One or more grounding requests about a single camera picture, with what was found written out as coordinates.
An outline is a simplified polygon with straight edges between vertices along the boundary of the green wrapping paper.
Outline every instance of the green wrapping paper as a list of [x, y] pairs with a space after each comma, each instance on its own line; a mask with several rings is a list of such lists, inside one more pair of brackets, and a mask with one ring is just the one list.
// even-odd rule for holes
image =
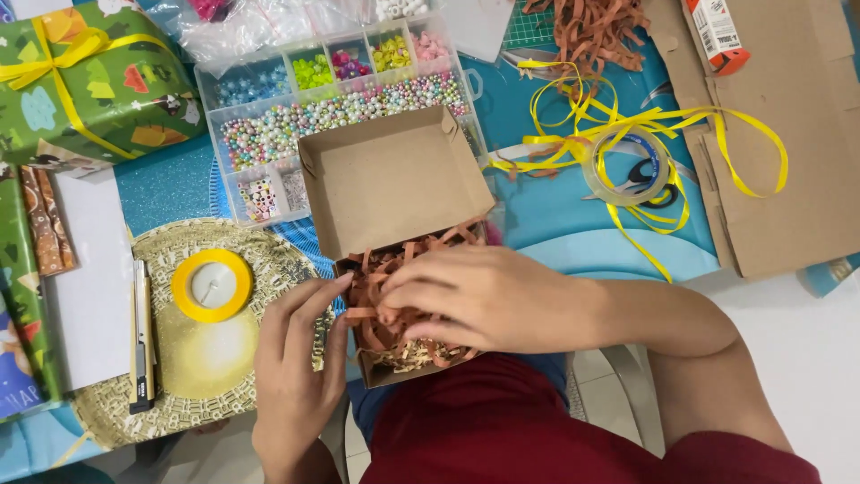
[[56, 353], [46, 327], [39, 265], [33, 252], [18, 170], [0, 162], [0, 292], [45, 400], [61, 400]]
[[16, 79], [6, 77], [9, 82], [0, 84], [3, 161], [80, 177], [128, 159], [73, 127], [57, 75], [83, 129], [128, 156], [143, 156], [206, 130], [199, 94], [185, 67], [158, 45], [170, 47], [170, 40], [135, 3], [83, 3], [33, 21], [0, 24], [0, 39], [6, 44], [0, 48], [0, 71], [16, 65], [35, 68], [35, 63], [47, 60], [34, 22], [42, 27], [54, 61], [73, 40], [93, 37], [94, 32], [124, 45], [91, 53], [68, 67], [48, 69], [19, 90], [12, 89]]

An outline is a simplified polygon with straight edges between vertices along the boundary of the wrapped gift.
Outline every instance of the wrapped gift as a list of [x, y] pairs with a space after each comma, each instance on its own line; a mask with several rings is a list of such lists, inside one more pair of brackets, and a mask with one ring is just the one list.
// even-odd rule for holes
[[18, 338], [6, 304], [0, 297], [0, 419], [24, 412], [43, 402], [30, 362]]
[[0, 293], [42, 395], [61, 400], [57, 353], [46, 334], [49, 323], [20, 177], [15, 166], [4, 162], [0, 162]]
[[169, 43], [131, 1], [0, 24], [0, 158], [80, 177], [203, 133]]

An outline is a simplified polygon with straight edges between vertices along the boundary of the hand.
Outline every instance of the hand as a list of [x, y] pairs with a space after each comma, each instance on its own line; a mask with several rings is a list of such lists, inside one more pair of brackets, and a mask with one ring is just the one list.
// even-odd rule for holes
[[310, 356], [314, 321], [352, 281], [310, 279], [266, 307], [254, 357], [257, 422], [251, 442], [267, 482], [284, 481], [316, 441], [346, 386], [347, 327], [329, 329], [325, 369], [314, 372]]
[[[383, 304], [418, 307], [453, 321], [410, 327], [430, 338], [484, 351], [545, 353], [589, 346], [594, 297], [587, 279], [563, 276], [504, 247], [432, 251], [395, 272]], [[573, 332], [577, 341], [564, 338]]]

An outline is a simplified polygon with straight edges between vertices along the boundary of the yellow satin ribbon roll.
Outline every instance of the yellow satin ribbon roll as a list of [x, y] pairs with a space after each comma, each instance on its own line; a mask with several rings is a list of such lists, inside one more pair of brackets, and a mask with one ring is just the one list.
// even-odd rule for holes
[[69, 117], [72, 127], [88, 140], [110, 152], [114, 152], [123, 158], [136, 158], [135, 155], [96, 136], [83, 125], [81, 117], [77, 114], [77, 110], [75, 110], [75, 104], [71, 99], [69, 90], [66, 88], [62, 76], [60, 76], [59, 69], [68, 69], [88, 57], [117, 47], [127, 46], [134, 42], [150, 42], [155, 44], [169, 52], [176, 59], [173, 51], [152, 35], [132, 34], [117, 40], [110, 40], [108, 34], [103, 30], [87, 27], [75, 36], [62, 55], [53, 57], [51, 49], [48, 46], [45, 36], [45, 25], [42, 23], [41, 17], [35, 17], [31, 19], [31, 22], [33, 23], [33, 31], [36, 33], [36, 37], [39, 39], [39, 44], [42, 47], [42, 54], [45, 56], [45, 60], [35, 60], [17, 65], [0, 65], [0, 82], [9, 82], [10, 88], [19, 90], [45, 74], [52, 73], [60, 103], [63, 105], [63, 111]]
[[[678, 130], [696, 124], [701, 120], [707, 118], [708, 116], [713, 116], [717, 144], [720, 147], [720, 152], [722, 153], [722, 156], [726, 160], [726, 164], [728, 165], [729, 171], [732, 174], [732, 180], [735, 186], [737, 186], [741, 193], [744, 193], [745, 195], [763, 198], [766, 195], [759, 195], [749, 189], [743, 182], [743, 180], [740, 179], [740, 176], [738, 175], [737, 171], [735, 171], [734, 167], [732, 166], [731, 158], [728, 156], [726, 123], [725, 119], [723, 118], [723, 113], [728, 113], [755, 127], [756, 129], [764, 133], [765, 136], [768, 137], [768, 139], [773, 141], [774, 145], [779, 151], [780, 158], [777, 183], [773, 193], [779, 193], [785, 187], [789, 171], [788, 153], [785, 151], [785, 145], [783, 144], [782, 140], [780, 140], [779, 136], [773, 132], [772, 129], [770, 129], [769, 127], [767, 127], [767, 125], [755, 119], [754, 117], [741, 113], [740, 111], [736, 111], [733, 109], [725, 109], [718, 106], [702, 106], [701, 108], [680, 109], [676, 111], [663, 111], [661, 108], [653, 108], [648, 111], [645, 111], [644, 113], [626, 117], [618, 112], [618, 93], [615, 90], [615, 86], [613, 86], [612, 83], [609, 82], [609, 80], [604, 78], [590, 79], [592, 83], [605, 84], [612, 90], [614, 101], [612, 103], [611, 108], [604, 105], [597, 99], [594, 99], [591, 96], [591, 93], [584, 94], [585, 88], [587, 87], [587, 83], [583, 82], [579, 70], [574, 63], [524, 60], [522, 62], [519, 62], [517, 64], [517, 67], [520, 69], [532, 69], [538, 67], [552, 67], [556, 65], [572, 66], [574, 68], [574, 71], [576, 72], [576, 76], [558, 78], [554, 81], [551, 81], [544, 87], [536, 90], [535, 93], [531, 96], [531, 100], [529, 102], [529, 114], [531, 115], [532, 121], [535, 125], [535, 129], [539, 133], [539, 136], [524, 136], [523, 143], [555, 143], [558, 145], [558, 151], [544, 161], [530, 163], [513, 162], [513, 166], [511, 166], [512, 162], [507, 162], [504, 160], [495, 160], [491, 158], [488, 166], [504, 171], [510, 171], [511, 169], [515, 169], [517, 172], [527, 172], [533, 170], [546, 170], [549, 168], [562, 168], [573, 164], [579, 164], [582, 163], [584, 157], [587, 155], [587, 152], [581, 143], [583, 139], [594, 140], [595, 138], [597, 138], [598, 135], [605, 132], [606, 129], [620, 126], [622, 127], [622, 129], [618, 131], [615, 138], [611, 142], [606, 143], [605, 146], [601, 147], [600, 151], [597, 153], [597, 171], [599, 173], [600, 179], [601, 181], [603, 181], [604, 184], [606, 184], [607, 187], [611, 188], [614, 185], [610, 181], [609, 177], [606, 175], [604, 155], [607, 151], [611, 150], [611, 148], [618, 141], [623, 138], [624, 134], [629, 131], [630, 127], [636, 126], [649, 133], [663, 133], [668, 138], [674, 139], [678, 137], [678, 133], [676, 133]], [[573, 86], [565, 84], [565, 81], [568, 80], [576, 82], [576, 87], [578, 88], [578, 95], [574, 96]], [[561, 92], [565, 92], [568, 94], [570, 112], [563, 120], [557, 123], [548, 124], [543, 123], [538, 119], [538, 102], [544, 92], [546, 92], [546, 90], [552, 87], [557, 87], [557, 89], [559, 89]], [[607, 115], [607, 119], [600, 120], [588, 114], [587, 111], [591, 107], [594, 107], [598, 111]], [[548, 135], [544, 131], [544, 127], [559, 127], [565, 122], [570, 121], [571, 118], [573, 118], [574, 120], [574, 132], [571, 136], [562, 137], [556, 135]], [[658, 122], [661, 120], [671, 120], [677, 118], [680, 118], [681, 121], [678, 121], [671, 126], [664, 126], [663, 124]], [[580, 130], [579, 122], [581, 120], [595, 122], [598, 123], [599, 126]], [[660, 143], [660, 147], [666, 151], [666, 153], [671, 159], [671, 153], [669, 152], [666, 145], [660, 140], [658, 140], [658, 142]], [[570, 153], [574, 160], [564, 163], [557, 163], [557, 161], [567, 153]], [[690, 218], [690, 206], [689, 202], [687, 201], [686, 193], [684, 191], [684, 185], [677, 170], [674, 169], [673, 163], [674, 162], [672, 161], [672, 163], [669, 164], [669, 183], [677, 186], [679, 193], [684, 197], [684, 208], [678, 219], [669, 219], [665, 217], [660, 217], [658, 215], [650, 214], [639, 207], [627, 207], [627, 210], [630, 212], [630, 214], [636, 217], [639, 221], [641, 221], [643, 224], [645, 224], [655, 232], [662, 234], [670, 234], [677, 232], [686, 225], [687, 221]], [[667, 195], [664, 193], [663, 195], [654, 198], [652, 202], [662, 202], [663, 200], [665, 200], [666, 196]], [[633, 244], [633, 246], [635, 246], [636, 249], [638, 249], [651, 264], [654, 265], [654, 267], [666, 278], [667, 281], [672, 282], [672, 276], [669, 274], [668, 270], [660, 263], [660, 261], [654, 258], [654, 256], [652, 256], [650, 253], [648, 253], [648, 251], [646, 251], [644, 247], [642, 247], [635, 240], [633, 240], [624, 230], [624, 226], [618, 216], [618, 208], [609, 203], [606, 204], [606, 208], [609, 211], [609, 215], [612, 218], [613, 223], [621, 231], [624, 237], [629, 240], [630, 243]], [[654, 222], [675, 224], [675, 226], [672, 228], [661, 228], [658, 226], [651, 225], [645, 219], [649, 219]]]

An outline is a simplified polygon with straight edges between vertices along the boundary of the person's right hand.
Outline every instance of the person's right hand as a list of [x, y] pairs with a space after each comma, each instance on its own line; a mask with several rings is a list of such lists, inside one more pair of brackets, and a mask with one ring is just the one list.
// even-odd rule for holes
[[[417, 307], [451, 320], [411, 326], [408, 339], [483, 351], [547, 353], [593, 341], [599, 292], [504, 247], [460, 245], [432, 251], [395, 272], [383, 304]], [[569, 335], [574, 334], [575, 341]]]

